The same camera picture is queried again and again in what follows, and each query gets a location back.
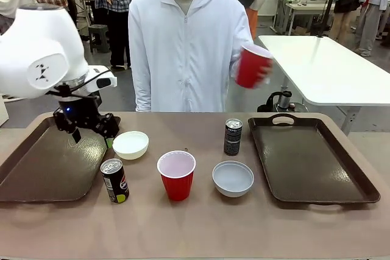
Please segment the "person's left hand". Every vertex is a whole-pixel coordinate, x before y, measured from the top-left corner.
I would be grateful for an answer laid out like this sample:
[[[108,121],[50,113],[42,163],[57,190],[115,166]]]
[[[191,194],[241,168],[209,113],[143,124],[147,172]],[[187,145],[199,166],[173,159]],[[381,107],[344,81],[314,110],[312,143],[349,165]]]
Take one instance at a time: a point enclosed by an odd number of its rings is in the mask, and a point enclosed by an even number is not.
[[[272,60],[269,58],[241,59],[232,72],[235,83],[243,88],[255,88],[272,71]]]

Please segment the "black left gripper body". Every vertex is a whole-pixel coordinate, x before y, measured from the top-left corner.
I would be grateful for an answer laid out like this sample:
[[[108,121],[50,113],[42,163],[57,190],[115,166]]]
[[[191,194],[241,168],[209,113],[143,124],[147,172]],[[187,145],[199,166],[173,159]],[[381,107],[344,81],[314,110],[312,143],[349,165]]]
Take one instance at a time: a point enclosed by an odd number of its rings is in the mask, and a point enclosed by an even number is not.
[[[53,112],[58,130],[71,135],[76,128],[90,129],[103,137],[118,134],[119,117],[98,111],[101,104],[98,91],[85,96],[73,93],[69,85],[59,85],[54,88],[53,95],[59,98],[59,107]]]

